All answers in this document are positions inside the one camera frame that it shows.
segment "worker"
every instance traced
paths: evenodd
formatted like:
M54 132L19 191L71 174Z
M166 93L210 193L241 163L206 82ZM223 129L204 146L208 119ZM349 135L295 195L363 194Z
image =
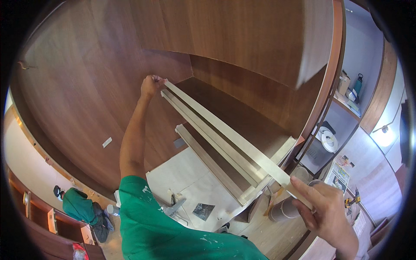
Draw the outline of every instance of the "worker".
M119 213L124 258L266 259L248 239L182 226L166 216L154 199L144 170L146 111L165 82L156 75L143 80L141 96L121 143ZM296 177L290 181L316 209L313 214L302 202L294 200L306 227L337 249L337 259L354 259L358 239L344 215L342 191L324 183L311 187Z
M99 242L104 243L109 231L114 231L108 214L97 202L87 199L87 194L75 188L65 192L58 185L55 186L53 193L59 201L62 201L62 208L68 216L92 226Z

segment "paint-stained shirt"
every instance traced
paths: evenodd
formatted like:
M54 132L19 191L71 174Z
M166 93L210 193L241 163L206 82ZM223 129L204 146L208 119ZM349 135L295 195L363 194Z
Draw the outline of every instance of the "paint-stained shirt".
M121 180L121 250L127 259L267 259L249 240L186 228L166 216L147 182Z
M65 213L76 220L83 220L90 225L97 223L92 200L87 199L88 195L75 188L70 188L62 199L62 208Z

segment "power drill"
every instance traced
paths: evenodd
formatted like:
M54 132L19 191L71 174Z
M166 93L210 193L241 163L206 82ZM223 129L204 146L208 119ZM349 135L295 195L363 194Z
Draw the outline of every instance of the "power drill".
M348 198L344 201L345 208L351 207L352 204L358 203L361 201L360 192L358 192L357 186L355 186L355 197L354 198Z

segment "tape roll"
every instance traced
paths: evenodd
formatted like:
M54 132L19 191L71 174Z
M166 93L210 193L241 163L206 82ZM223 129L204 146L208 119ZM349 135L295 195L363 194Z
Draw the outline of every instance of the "tape roll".
M324 131L322 133L321 142L328 152L335 153L338 150L338 141L329 131Z

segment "blue water bottle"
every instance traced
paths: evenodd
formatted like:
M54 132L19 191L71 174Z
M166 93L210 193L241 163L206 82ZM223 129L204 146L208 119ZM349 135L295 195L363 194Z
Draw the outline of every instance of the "blue water bottle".
M355 85L354 85L354 90L355 90L355 92L357 92L357 96L360 93L360 90L361 90L362 86L363 86L363 74L359 73L358 74L358 79L357 79L357 81L355 82Z

